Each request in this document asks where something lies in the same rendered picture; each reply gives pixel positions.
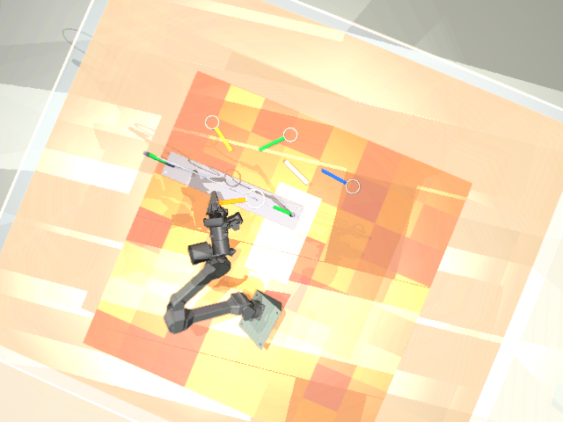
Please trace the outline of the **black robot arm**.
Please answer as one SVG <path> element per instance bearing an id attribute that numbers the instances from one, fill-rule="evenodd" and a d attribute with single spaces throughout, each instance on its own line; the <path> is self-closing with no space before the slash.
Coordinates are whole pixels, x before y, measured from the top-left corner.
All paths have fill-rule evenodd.
<path id="1" fill-rule="evenodd" d="M 239 230 L 243 219 L 239 212 L 225 216 L 223 228 Z M 212 246 L 211 246 L 212 244 Z M 229 272 L 231 263 L 226 256 L 233 256 L 237 251 L 230 248 L 229 238 L 212 241 L 211 244 L 202 242 L 187 246 L 190 262 L 193 266 L 206 262 L 202 270 L 197 273 L 178 292 L 172 294 L 167 305 L 164 319 L 168 330 L 172 334 L 186 330 L 191 324 L 196 324 L 212 318 L 232 314 L 241 316 L 244 321 L 256 319 L 260 321 L 265 306 L 256 300 L 248 300 L 244 293 L 231 294 L 225 302 L 219 302 L 196 309 L 184 309 L 185 304 L 197 295 L 210 281 L 220 279 Z"/>

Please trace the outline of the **orange long handle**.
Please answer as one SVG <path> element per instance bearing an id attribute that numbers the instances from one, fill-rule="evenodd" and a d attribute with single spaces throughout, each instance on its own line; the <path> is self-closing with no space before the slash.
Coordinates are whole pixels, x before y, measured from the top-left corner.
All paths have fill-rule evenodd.
<path id="1" fill-rule="evenodd" d="M 234 203 L 245 202 L 245 203 L 248 205 L 248 207 L 251 207 L 251 208 L 260 208 L 261 206 L 263 206 L 263 204 L 264 204 L 264 202 L 265 202 L 265 195 L 264 195 L 264 193 L 263 193 L 261 190 L 259 190 L 259 189 L 252 189 L 252 190 L 250 190 L 249 192 L 247 192 L 247 194 L 250 193 L 251 191 L 258 191 L 258 192 L 260 192 L 260 193 L 263 195 L 262 204 L 260 204 L 258 207 L 253 207 L 253 206 L 250 206 L 250 205 L 249 205 L 249 203 L 247 202 L 247 195 L 245 196 L 245 198 L 241 198 L 241 199 L 219 200 L 219 201 L 218 201 L 218 202 L 219 202 L 219 205 L 226 205 L 226 204 L 234 204 Z"/>

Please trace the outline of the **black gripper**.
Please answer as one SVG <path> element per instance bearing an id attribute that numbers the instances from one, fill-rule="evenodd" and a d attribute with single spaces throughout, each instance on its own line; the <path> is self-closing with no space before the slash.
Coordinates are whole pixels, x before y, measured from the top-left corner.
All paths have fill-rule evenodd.
<path id="1" fill-rule="evenodd" d="M 228 215 L 228 208 L 223 208 L 219 205 L 216 191 L 212 191 L 208 203 L 206 215 L 208 219 L 203 219 L 203 224 L 209 228 L 209 238 L 212 241 L 224 240 L 228 238 L 229 231 L 225 232 L 223 225 L 225 224 L 225 216 Z"/>

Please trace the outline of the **white loop with green handle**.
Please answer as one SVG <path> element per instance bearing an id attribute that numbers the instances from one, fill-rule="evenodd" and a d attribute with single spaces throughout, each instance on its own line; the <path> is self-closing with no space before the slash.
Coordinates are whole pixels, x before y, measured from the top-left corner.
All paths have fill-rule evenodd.
<path id="1" fill-rule="evenodd" d="M 270 143 L 268 143 L 268 144 L 266 144 L 266 145 L 260 147 L 259 150 L 262 151 L 263 149 L 267 149 L 267 148 L 269 148 L 269 147 L 271 147 L 271 146 L 275 145 L 276 143 L 281 142 L 281 141 L 283 141 L 283 140 L 285 140 L 285 141 L 287 141 L 287 142 L 294 142 L 294 141 L 297 139 L 297 137 L 298 137 L 298 133 L 297 133 L 297 131 L 294 129 L 294 130 L 296 131 L 296 139 L 293 140 L 293 141 L 288 141 L 288 140 L 285 138 L 285 136 L 284 136 L 286 130 L 288 130 L 288 129 L 294 129 L 294 128 L 292 128 L 292 127 L 286 128 L 286 129 L 284 130 L 284 132 L 283 132 L 283 137 L 281 137 L 281 138 L 279 138 L 279 139 L 277 139 L 277 140 L 275 140 L 275 141 L 273 141 L 273 142 L 270 142 Z"/>

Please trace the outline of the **yellow handle with grey loop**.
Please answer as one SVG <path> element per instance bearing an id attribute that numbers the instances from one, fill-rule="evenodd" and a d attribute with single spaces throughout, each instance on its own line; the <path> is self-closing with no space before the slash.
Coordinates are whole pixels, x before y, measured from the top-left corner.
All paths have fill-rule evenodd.
<path id="1" fill-rule="evenodd" d="M 223 140 L 223 142 L 224 142 L 224 144 L 226 145 L 226 147 L 228 148 L 228 150 L 231 152 L 233 149 L 231 148 L 231 146 L 229 145 L 229 143 L 227 143 L 227 141 L 226 141 L 225 138 L 223 137 L 222 133 L 221 133 L 220 130 L 218 129 L 218 126 L 219 126 L 219 124 L 220 124 L 220 123 L 219 123 L 219 119 L 216 117 L 217 120 L 218 120 L 218 124 L 217 124 L 217 126 L 216 126 L 215 128 L 210 128 L 210 127 L 207 126 L 206 121 L 207 121 L 207 119 L 208 119 L 209 117 L 212 117 L 212 116 L 216 117 L 215 115 L 209 115 L 209 116 L 205 119 L 205 126 L 206 126 L 208 129 L 211 129 L 211 130 L 212 130 L 212 129 L 215 129 L 216 132 L 217 132 L 217 133 L 219 134 L 219 136 L 221 137 L 221 139 Z"/>

